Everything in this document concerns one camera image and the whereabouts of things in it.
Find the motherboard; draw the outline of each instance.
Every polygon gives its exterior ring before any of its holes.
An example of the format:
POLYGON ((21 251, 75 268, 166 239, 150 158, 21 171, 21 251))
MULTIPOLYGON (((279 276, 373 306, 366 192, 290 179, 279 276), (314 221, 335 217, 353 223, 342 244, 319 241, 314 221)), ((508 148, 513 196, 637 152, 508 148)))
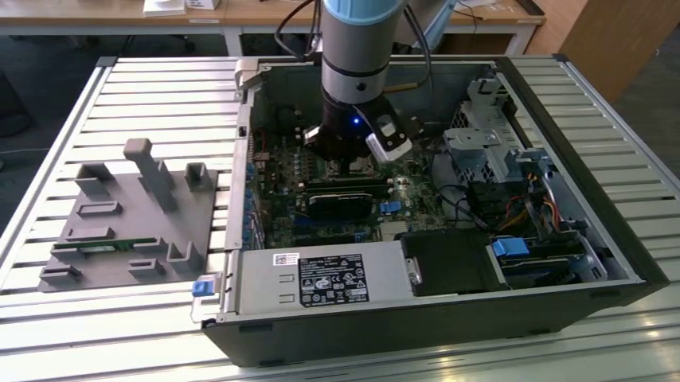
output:
POLYGON ((379 165, 326 161, 289 137, 254 154, 266 248, 394 240, 447 224, 426 154, 379 165))

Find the blue connector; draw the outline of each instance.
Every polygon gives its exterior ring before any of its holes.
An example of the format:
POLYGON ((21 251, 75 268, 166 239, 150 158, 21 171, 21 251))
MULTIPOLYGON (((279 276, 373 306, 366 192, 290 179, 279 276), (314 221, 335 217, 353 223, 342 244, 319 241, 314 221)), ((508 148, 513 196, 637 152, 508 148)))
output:
POLYGON ((529 255, 526 242, 521 237, 504 237, 490 244, 496 257, 529 255))
POLYGON ((194 297, 207 297, 215 294, 215 281, 198 280, 194 281, 194 287, 191 288, 191 294, 194 297))
POLYGON ((393 213, 402 209, 401 201, 390 201, 389 203, 381 203, 381 213, 393 213))

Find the white box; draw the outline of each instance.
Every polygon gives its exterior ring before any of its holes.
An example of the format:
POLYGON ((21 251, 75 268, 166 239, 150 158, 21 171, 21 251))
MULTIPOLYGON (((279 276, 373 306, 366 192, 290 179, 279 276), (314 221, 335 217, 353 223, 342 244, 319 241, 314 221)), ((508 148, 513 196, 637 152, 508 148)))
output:
POLYGON ((184 0, 144 0, 143 13, 146 18, 186 14, 184 0))
POLYGON ((220 0, 186 0, 187 8, 196 10, 214 10, 220 0))

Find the black plastic cover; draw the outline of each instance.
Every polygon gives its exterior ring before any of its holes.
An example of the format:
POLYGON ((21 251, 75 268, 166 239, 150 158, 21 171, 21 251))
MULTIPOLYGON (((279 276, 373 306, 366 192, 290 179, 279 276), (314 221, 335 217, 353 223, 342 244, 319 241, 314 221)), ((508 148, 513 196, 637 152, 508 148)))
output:
POLYGON ((486 254, 484 234, 437 230, 406 232, 399 239, 403 256, 418 263, 422 282, 413 287, 418 297, 505 289, 486 254))

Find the table leg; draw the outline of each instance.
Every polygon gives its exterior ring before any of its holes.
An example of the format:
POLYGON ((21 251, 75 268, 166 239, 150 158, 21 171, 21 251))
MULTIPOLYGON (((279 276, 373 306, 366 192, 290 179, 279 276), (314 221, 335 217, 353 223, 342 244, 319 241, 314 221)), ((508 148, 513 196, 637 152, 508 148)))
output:
POLYGON ((242 27, 226 26, 222 28, 222 36, 224 37, 226 51, 230 57, 242 57, 242 27))
POLYGON ((512 35, 510 44, 508 44, 506 55, 518 56, 524 54, 529 41, 532 40, 534 25, 518 25, 517 31, 512 35))

